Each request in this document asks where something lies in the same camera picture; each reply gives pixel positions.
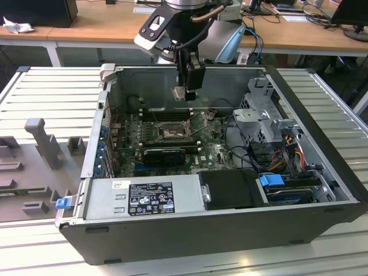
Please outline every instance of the green circuit board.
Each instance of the green circuit board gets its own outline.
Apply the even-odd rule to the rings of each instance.
[[[201,170],[235,168],[222,137],[225,124],[205,111],[185,121],[144,121],[131,115],[122,122],[116,148],[120,177],[196,174]],[[185,149],[180,166],[146,166],[146,150]]]

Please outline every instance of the metal slatted surface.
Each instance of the metal slatted surface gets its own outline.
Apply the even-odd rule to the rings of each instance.
[[[285,78],[296,96],[304,104],[307,111],[316,120],[323,132],[331,139],[332,144],[340,152],[341,156],[347,161],[351,169],[362,181],[368,183],[368,138],[367,133],[346,110],[341,107],[325,89],[324,85],[319,84],[309,73],[302,70],[300,75],[290,76],[290,71],[279,70]],[[287,116],[292,118],[292,114],[283,101],[280,105],[285,110]]]
[[[108,266],[86,264],[51,223],[0,227],[0,259],[0,275],[367,275],[368,216],[335,225],[311,244]]]
[[[47,134],[65,142],[70,136],[88,141],[99,92],[99,68],[32,67],[22,73],[0,102],[1,136],[34,143],[24,130],[28,118],[43,118]]]

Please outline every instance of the white tissue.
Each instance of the white tissue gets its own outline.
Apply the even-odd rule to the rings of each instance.
[[[32,29],[32,26],[28,23],[15,23],[15,22],[11,22],[9,20],[7,20],[4,17],[4,24],[2,24],[3,27],[5,27],[5,29],[10,32],[10,33],[15,33],[15,34],[19,34],[19,33],[26,33],[26,32],[31,32],[35,29]]]

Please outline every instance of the wooden desk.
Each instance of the wooden desk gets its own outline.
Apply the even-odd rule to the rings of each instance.
[[[325,0],[325,7],[336,6]],[[57,47],[138,48],[134,37],[149,14],[133,13],[133,3],[106,5],[105,1],[77,1],[78,16],[70,28],[38,27],[33,33],[13,35],[0,28],[0,44],[46,47],[53,66],[62,66]],[[244,18],[252,26],[251,20]],[[263,52],[298,55],[366,56],[368,43],[346,37],[342,30],[325,30],[310,22],[287,22],[280,16],[280,24],[272,24],[262,17],[255,19],[257,34],[263,38]],[[240,51],[252,51],[255,40],[244,36]]]
[[[337,6],[325,0],[323,8],[334,11]],[[272,16],[267,16],[267,19],[277,22],[277,19]],[[311,55],[318,55],[319,51],[322,51],[320,55],[323,55],[323,52],[325,55],[330,55],[328,52],[346,52],[347,56],[358,53],[362,56],[368,54],[368,43],[349,39],[341,29],[324,29],[310,22],[289,22],[282,16],[279,19],[280,24],[269,23],[261,16],[257,16],[254,20],[256,32],[263,39],[265,52],[300,53],[302,50],[304,54]],[[244,17],[244,21],[248,26],[252,26],[250,19]],[[249,37],[244,37],[241,46],[253,47],[252,42],[249,42]]]
[[[150,16],[133,13],[134,4],[77,1],[78,16],[70,28],[53,28],[49,40],[133,43]]]
[[[47,40],[47,35],[51,32],[52,27],[36,27],[33,32],[29,33],[9,33],[4,27],[0,28],[0,39],[15,40]]]

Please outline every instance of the warning label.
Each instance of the warning label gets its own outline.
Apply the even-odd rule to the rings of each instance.
[[[148,183],[129,185],[131,216],[175,213],[173,183]]]

